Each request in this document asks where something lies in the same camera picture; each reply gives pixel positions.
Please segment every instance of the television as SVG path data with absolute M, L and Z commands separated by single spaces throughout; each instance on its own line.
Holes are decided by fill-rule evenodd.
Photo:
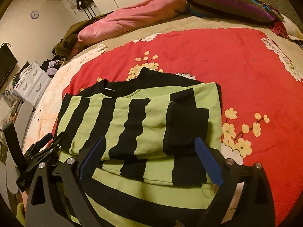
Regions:
M 0 88 L 9 77 L 17 62 L 8 44 L 2 44 L 0 48 Z

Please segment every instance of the pink comforter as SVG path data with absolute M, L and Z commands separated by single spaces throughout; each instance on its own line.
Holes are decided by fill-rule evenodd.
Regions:
M 184 13 L 186 0 L 146 0 L 121 8 L 78 34 L 78 42 L 93 45 L 124 32 L 170 19 Z

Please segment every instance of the metal bolt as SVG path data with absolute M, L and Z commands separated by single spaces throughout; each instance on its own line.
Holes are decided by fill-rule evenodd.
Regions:
M 39 164 L 39 168 L 43 168 L 43 167 L 45 167 L 45 163 L 44 163 L 44 162 L 41 162 L 41 163 Z
M 258 169 L 261 169 L 262 165 L 260 163 L 255 163 L 255 167 L 257 167 Z
M 226 159 L 226 163 L 229 165 L 233 165 L 234 164 L 234 160 L 231 158 Z
M 74 158 L 69 158 L 69 159 L 66 161 L 66 163 L 69 164 L 69 165 L 73 164 L 74 162 L 75 162 L 75 159 L 74 159 Z

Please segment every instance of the clock face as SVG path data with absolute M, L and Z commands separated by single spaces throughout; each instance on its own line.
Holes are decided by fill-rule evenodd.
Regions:
M 31 18 L 32 19 L 37 19 L 39 17 L 39 12 L 38 11 L 32 11 L 31 12 Z

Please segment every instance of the multicolored striped pillow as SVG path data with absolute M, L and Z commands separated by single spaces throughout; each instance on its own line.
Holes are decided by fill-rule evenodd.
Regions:
M 188 12 L 199 17 L 273 22 L 281 14 L 260 0 L 187 0 Z

